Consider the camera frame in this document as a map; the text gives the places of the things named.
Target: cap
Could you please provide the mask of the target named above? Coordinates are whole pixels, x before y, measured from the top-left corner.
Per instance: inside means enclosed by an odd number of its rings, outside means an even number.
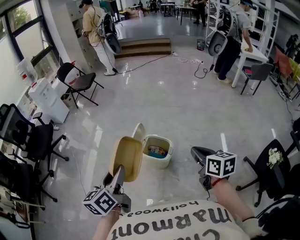
[[[92,0],[82,0],[81,4],[79,5],[79,8],[83,8],[84,4],[91,5],[91,4],[93,4],[93,1]]]
[[[253,2],[251,0],[241,0],[241,4],[248,5],[249,7],[253,8]]]

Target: white bin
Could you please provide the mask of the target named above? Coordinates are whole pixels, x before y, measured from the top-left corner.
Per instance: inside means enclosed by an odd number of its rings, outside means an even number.
[[[164,169],[169,165],[173,153],[173,143],[169,139],[157,135],[146,135],[146,130],[142,123],[136,125],[132,137],[142,143],[142,158],[146,160],[151,166],[158,169]],[[168,154],[164,158],[149,156],[149,146],[160,147],[168,151]]]

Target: shoe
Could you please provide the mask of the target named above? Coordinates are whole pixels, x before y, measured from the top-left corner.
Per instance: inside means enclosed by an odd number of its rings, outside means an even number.
[[[104,75],[105,75],[105,76],[115,76],[116,73],[114,73],[114,74],[109,74],[108,72],[105,72]]]
[[[224,79],[224,80],[221,80],[221,79],[219,79],[219,78],[217,78],[220,82],[222,82],[222,83],[226,83],[226,84],[231,84],[232,83],[232,81],[230,80],[230,79],[228,79],[228,78],[226,78],[226,79]]]

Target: desk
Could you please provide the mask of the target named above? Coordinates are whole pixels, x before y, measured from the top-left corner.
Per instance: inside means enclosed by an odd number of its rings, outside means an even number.
[[[132,6],[132,7],[129,7],[130,9],[133,8],[133,10],[137,10],[138,8],[141,8],[141,5],[135,5],[135,6]]]
[[[242,69],[243,69],[243,66],[245,64],[246,58],[251,58],[251,59],[254,59],[254,60],[261,61],[261,62],[267,62],[268,61],[268,58],[265,55],[263,55],[263,53],[261,51],[259,51],[256,47],[254,47],[252,45],[253,52],[245,51],[245,48],[247,48],[247,47],[248,47],[248,44],[243,39],[242,45],[241,45],[241,56],[240,56],[240,61],[239,61],[239,64],[238,64],[238,70],[235,74],[234,81],[231,85],[233,88],[235,88],[236,83],[239,80],[240,73],[242,72]],[[256,85],[256,82],[254,82],[251,89],[254,89],[255,85]]]
[[[163,3],[161,6],[164,6],[164,17],[165,17],[165,7],[166,6],[176,6],[174,3]]]
[[[187,10],[189,10],[189,15],[190,15],[190,19],[191,19],[191,21],[192,21],[192,10],[197,10],[196,8],[194,8],[194,7],[189,7],[189,6],[186,6],[186,7],[184,7],[184,6],[176,6],[177,7],[177,20],[178,20],[178,15],[179,15],[179,9],[181,8],[181,20],[180,20],[180,26],[181,26],[181,24],[182,24],[182,10],[183,9],[187,9]]]

